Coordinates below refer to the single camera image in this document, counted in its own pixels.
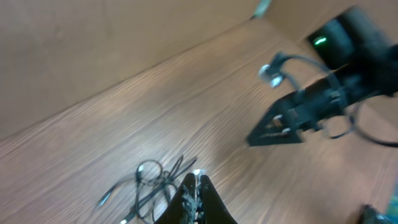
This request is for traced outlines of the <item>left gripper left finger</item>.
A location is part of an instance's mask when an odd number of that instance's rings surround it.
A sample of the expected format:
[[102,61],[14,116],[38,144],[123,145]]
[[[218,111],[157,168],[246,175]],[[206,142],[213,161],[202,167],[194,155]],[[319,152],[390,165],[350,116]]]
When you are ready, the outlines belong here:
[[187,174],[177,193],[165,212],[155,224],[186,224],[194,223],[197,212],[196,180],[192,173]]

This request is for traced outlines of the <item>black cable silver plug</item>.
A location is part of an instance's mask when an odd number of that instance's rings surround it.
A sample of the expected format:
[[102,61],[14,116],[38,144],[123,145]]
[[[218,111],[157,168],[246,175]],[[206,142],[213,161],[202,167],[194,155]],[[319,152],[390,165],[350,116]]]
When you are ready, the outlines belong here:
[[163,166],[155,159],[141,162],[135,172],[136,183],[139,185],[156,186],[162,183],[171,184],[181,175],[188,172],[198,160],[197,157],[184,159],[180,156],[172,165]]

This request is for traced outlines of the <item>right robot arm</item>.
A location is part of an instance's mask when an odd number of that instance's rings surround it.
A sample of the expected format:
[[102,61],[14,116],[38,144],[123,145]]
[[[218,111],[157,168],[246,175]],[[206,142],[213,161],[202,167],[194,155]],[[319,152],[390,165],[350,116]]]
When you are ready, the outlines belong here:
[[[259,76],[277,88],[284,80],[293,92],[276,100],[246,138],[250,146],[301,143],[309,129],[328,133],[324,122],[345,116],[346,134],[355,132],[367,141],[387,147],[356,124],[361,103],[374,96],[397,93],[397,45],[393,44],[358,7],[353,6],[307,37],[321,62],[303,55],[278,52]],[[301,60],[320,69],[325,77],[308,87],[283,70],[289,60]]]

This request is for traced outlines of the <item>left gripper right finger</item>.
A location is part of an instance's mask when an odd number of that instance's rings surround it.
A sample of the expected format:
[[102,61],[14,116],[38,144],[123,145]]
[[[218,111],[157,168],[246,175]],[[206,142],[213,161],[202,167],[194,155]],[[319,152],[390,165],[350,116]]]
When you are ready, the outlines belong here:
[[206,224],[238,224],[225,207],[207,175],[200,177],[200,196]]

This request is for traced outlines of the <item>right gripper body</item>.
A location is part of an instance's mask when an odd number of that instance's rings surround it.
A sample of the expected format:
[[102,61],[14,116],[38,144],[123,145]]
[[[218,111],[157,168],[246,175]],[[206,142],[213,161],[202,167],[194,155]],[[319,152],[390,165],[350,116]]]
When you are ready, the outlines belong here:
[[297,112],[306,121],[307,130],[321,129],[319,122],[333,116],[348,115],[347,107],[386,92],[383,68],[343,67],[304,89],[304,102]]

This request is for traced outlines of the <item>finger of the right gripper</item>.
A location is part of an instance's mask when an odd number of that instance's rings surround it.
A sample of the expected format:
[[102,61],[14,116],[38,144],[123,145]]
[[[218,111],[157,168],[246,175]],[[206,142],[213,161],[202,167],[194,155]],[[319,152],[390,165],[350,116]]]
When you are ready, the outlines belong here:
[[250,147],[303,142],[306,121],[297,112],[304,102],[303,92],[292,92],[273,102],[246,137]]

